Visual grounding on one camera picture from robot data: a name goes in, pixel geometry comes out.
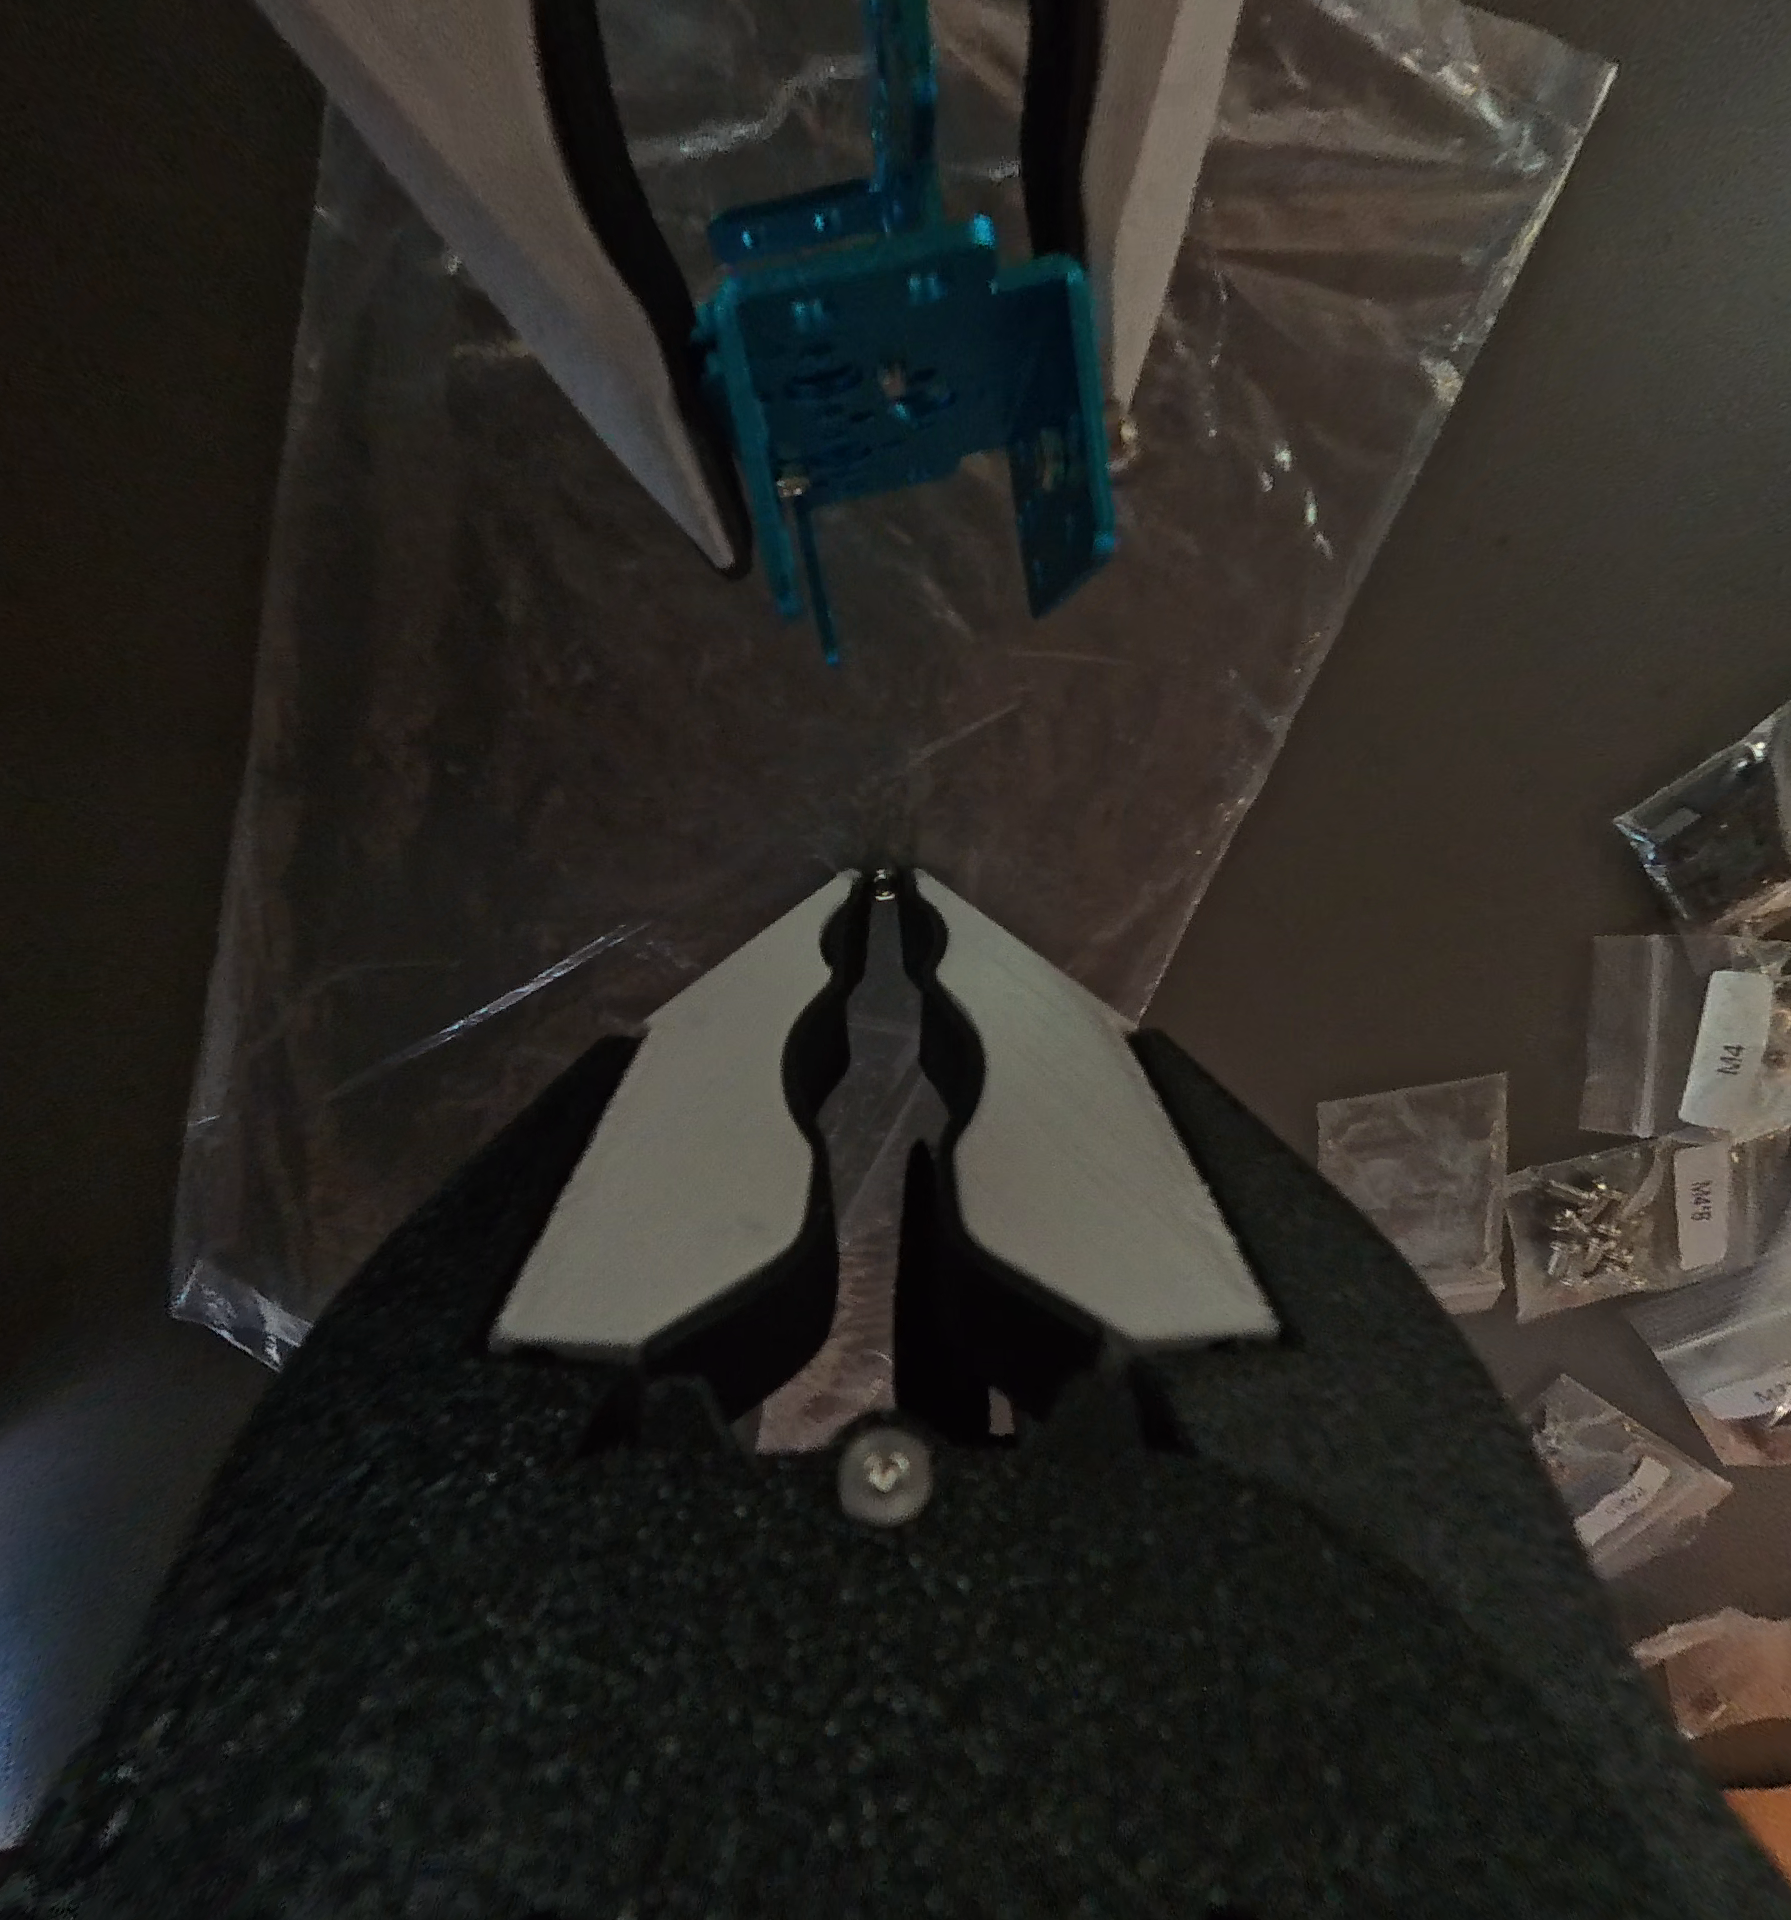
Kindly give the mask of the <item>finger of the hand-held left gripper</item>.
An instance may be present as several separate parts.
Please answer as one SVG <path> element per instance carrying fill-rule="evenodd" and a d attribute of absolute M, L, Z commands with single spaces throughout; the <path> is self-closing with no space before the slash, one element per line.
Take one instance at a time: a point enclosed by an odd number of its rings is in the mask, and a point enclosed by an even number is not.
<path fill-rule="evenodd" d="M 260 2 L 595 437 L 727 580 L 753 535 L 593 2 Z"/>
<path fill-rule="evenodd" d="M 1112 461 L 1217 134 L 1238 2 L 1029 2 L 1025 216 L 1036 257 L 1075 260 Z"/>

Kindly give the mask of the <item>group of small hardware bags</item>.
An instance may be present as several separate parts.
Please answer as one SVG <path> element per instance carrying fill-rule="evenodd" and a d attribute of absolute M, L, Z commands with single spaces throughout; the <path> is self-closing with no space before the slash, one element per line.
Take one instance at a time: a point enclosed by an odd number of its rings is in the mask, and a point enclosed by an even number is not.
<path fill-rule="evenodd" d="M 1699 1455 L 1599 1386 L 1522 1397 L 1588 1563 L 1638 1581 L 1791 1469 L 1791 698 L 1618 819 L 1674 930 L 1602 936 L 1580 1126 L 1506 1168 L 1506 1076 L 1335 1097 L 1323 1174 L 1453 1315 L 1630 1330 Z"/>

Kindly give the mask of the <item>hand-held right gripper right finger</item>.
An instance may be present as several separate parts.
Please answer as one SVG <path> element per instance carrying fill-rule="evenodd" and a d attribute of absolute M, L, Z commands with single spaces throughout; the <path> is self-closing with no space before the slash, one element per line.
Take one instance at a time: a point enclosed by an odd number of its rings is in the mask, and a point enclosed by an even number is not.
<path fill-rule="evenodd" d="M 951 1220 L 1000 1284 L 1135 1354 L 1280 1320 L 1135 1052 L 1135 1025 L 922 869 L 899 891 Z"/>

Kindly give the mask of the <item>clear plastic bag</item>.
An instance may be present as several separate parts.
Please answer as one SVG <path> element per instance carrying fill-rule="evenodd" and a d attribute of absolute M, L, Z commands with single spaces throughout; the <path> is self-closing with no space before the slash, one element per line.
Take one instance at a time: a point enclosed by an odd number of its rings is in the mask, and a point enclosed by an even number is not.
<path fill-rule="evenodd" d="M 843 661 L 667 524 L 332 103 L 168 1316 L 272 1369 L 595 1039 L 894 855 L 1142 1017 L 1618 64 L 1529 2 L 1244 2 L 1112 481 L 823 515 Z"/>

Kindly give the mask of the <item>blue metal bracket assembly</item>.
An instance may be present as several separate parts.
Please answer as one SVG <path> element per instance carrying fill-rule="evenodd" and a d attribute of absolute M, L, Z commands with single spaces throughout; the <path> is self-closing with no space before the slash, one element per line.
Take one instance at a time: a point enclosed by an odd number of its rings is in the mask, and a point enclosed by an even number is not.
<path fill-rule="evenodd" d="M 718 212 L 691 332 L 774 606 L 828 666 L 817 512 L 1000 450 L 1033 618 L 1115 549 L 1089 276 L 1064 252 L 1006 265 L 986 217 L 947 217 L 927 2 L 866 2 L 864 40 L 872 173 Z"/>

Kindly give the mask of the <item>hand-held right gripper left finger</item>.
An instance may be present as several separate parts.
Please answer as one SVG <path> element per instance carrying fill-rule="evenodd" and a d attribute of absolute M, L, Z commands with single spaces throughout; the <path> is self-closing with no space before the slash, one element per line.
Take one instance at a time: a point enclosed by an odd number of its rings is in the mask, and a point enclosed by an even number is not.
<path fill-rule="evenodd" d="M 792 1044 L 847 975 L 843 873 L 654 1011 L 494 1323 L 494 1353 L 654 1357 L 811 1220 L 827 1092 Z"/>

